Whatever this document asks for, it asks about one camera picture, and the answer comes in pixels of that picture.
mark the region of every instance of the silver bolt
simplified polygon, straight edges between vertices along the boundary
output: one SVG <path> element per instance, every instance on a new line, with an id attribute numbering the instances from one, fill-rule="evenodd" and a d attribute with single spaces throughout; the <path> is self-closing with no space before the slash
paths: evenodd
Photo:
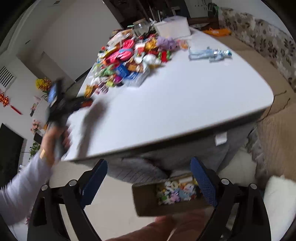
<path id="1" fill-rule="evenodd" d="M 42 190 L 42 191 L 45 191 L 47 188 L 48 188 L 48 185 L 45 184 L 45 185 L 43 185 L 43 186 L 41 187 L 41 190 Z"/>
<path id="2" fill-rule="evenodd" d="M 255 184 L 255 183 L 251 183 L 251 188 L 253 188 L 253 189 L 257 189 L 257 185 Z"/>
<path id="3" fill-rule="evenodd" d="M 224 185 L 228 185 L 228 184 L 229 184 L 229 181 L 228 181 L 227 179 L 225 179 L 225 178 L 223 178 L 223 179 L 221 180 L 221 182 L 222 182 Z"/>
<path id="4" fill-rule="evenodd" d="M 69 181 L 69 186 L 70 187 L 73 187 L 73 186 L 75 186 L 77 184 L 77 181 L 76 180 L 71 180 L 71 181 Z"/>

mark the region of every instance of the wall vent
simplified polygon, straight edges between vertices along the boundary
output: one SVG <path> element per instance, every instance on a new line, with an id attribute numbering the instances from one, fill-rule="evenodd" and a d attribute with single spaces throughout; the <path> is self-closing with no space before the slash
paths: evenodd
<path id="1" fill-rule="evenodd" d="M 0 89 L 2 91 L 6 91 L 14 80 L 15 76 L 10 73 L 5 66 L 3 66 L 0 70 Z"/>

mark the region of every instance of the orange bag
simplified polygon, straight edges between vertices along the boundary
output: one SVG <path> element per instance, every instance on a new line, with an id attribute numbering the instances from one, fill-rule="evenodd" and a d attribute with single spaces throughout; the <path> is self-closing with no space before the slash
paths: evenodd
<path id="1" fill-rule="evenodd" d="M 226 35 L 231 34 L 231 31 L 229 29 L 227 29 L 227 28 L 222 28 L 222 29 L 212 29 L 212 28 L 210 28 L 210 30 L 205 30 L 203 32 L 206 33 L 206 34 L 217 36 L 217 37 L 226 36 Z"/>

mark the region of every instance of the green plant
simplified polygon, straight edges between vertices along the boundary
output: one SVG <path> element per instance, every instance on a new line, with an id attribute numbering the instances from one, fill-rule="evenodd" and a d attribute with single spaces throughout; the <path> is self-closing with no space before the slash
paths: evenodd
<path id="1" fill-rule="evenodd" d="M 32 146 L 30 146 L 30 158 L 29 160 L 39 151 L 40 145 L 37 142 L 34 142 Z"/>

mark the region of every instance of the blue gripper pad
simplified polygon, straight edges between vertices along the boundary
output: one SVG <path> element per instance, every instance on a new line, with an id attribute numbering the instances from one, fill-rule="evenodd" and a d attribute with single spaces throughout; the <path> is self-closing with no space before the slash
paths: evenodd
<path id="1" fill-rule="evenodd" d="M 201 166 L 201 164 L 195 157 L 191 159 L 190 169 L 198 183 L 200 190 L 202 191 L 205 200 L 213 207 L 216 207 L 216 188 L 210 181 L 204 168 Z"/>
<path id="2" fill-rule="evenodd" d="M 99 190 L 108 170 L 108 164 L 106 160 L 100 160 L 93 169 L 92 175 L 88 182 L 83 186 L 81 192 L 80 206 L 84 209 L 85 206 L 90 205 Z"/>

